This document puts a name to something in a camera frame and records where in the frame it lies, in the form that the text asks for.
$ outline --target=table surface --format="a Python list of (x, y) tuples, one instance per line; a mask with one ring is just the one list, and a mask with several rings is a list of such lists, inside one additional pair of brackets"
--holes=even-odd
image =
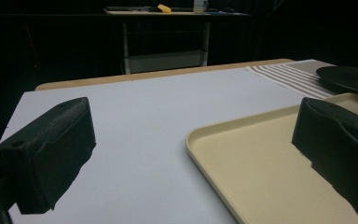
[(248, 63), (229, 63), (229, 64), (220, 64), (220, 65), (204, 66), (204, 67), (181, 68), (181, 69), (138, 73), (138, 74), (121, 75), (121, 76), (85, 78), (85, 79), (68, 80), (68, 81), (61, 81), (61, 82), (50, 82), (37, 86), (35, 90), (45, 91), (45, 90), (53, 90), (53, 89), (60, 89), (60, 88), (97, 85), (97, 84), (104, 84), (104, 83), (133, 81), (133, 80), (153, 78), (153, 77), (169, 77), (169, 76), (192, 74), (198, 72), (208, 72), (208, 71), (224, 70), (224, 69), (231, 69), (231, 68), (242, 68), (246, 66), (257, 66), (257, 65), (274, 64), (274, 63), (290, 63), (292, 61), (293, 60), (290, 59), (274, 59), (274, 60), (265, 60), (265, 61), (248, 62)]
[(13, 206), (14, 223), (236, 223), (187, 154), (186, 135), (299, 104), (303, 95), (244, 68), (287, 62), (73, 80), (24, 93), (2, 140), (56, 104), (86, 96), (97, 146), (54, 211), (27, 216)]

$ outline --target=yellow object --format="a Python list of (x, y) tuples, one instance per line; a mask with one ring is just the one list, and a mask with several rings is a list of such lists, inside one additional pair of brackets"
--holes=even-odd
[(162, 13), (171, 13), (171, 8), (170, 7), (166, 7), (162, 4), (158, 5), (158, 8), (161, 9)]

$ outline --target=plastic tray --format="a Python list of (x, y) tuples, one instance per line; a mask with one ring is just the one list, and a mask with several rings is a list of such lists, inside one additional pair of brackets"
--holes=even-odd
[[(326, 101), (358, 114), (356, 94)], [(198, 128), (186, 138), (188, 152), (240, 223), (358, 223), (351, 205), (291, 144), (298, 109)]]

